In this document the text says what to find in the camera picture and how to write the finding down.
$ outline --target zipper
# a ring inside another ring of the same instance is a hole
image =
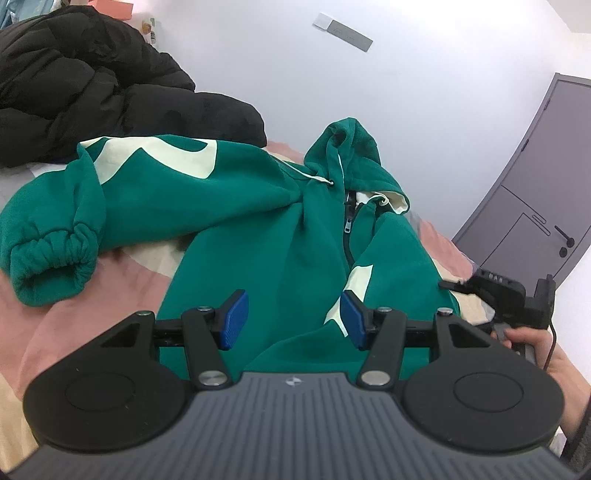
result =
[[[351,236],[351,227],[353,226],[353,221],[355,220],[355,216],[359,211],[359,206],[357,205],[357,194],[353,191],[347,191],[347,198],[345,200],[345,227],[343,228],[343,250],[345,251],[345,258],[347,259],[347,263],[349,264],[349,268],[353,268],[355,264],[355,259],[353,258],[353,254],[351,253],[351,248],[349,246],[350,236]]]

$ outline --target human hand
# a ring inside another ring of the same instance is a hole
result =
[[[552,346],[552,334],[547,330],[537,330],[529,327],[506,329],[508,340],[503,345],[511,348],[513,343],[528,343],[535,349],[535,358],[540,368],[544,367],[548,353]],[[547,372],[556,380],[564,395],[564,412],[560,427],[567,439],[572,440],[579,429],[583,416],[589,404],[591,385],[569,360],[560,345],[556,344],[550,359]]]

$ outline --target door handle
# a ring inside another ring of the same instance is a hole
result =
[[[556,228],[556,231],[562,235],[564,238],[566,238],[566,246],[569,248],[573,248],[574,247],[574,238],[571,236],[568,236],[566,233],[564,233],[560,228],[558,228],[558,225],[555,225],[554,228]]]

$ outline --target black cable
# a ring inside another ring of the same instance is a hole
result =
[[[556,347],[556,330],[554,330],[554,325],[552,325],[551,319],[550,319],[550,330],[552,331],[552,346],[550,347],[550,352],[548,352],[548,358],[546,358],[546,363],[544,364],[544,370],[548,370],[548,365],[550,365],[550,360],[552,360],[552,354],[554,353],[554,348]]]

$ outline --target black puffer jacket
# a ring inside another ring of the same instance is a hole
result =
[[[65,163],[101,135],[267,139],[254,107],[194,93],[191,78],[129,25],[66,7],[0,32],[0,166]]]

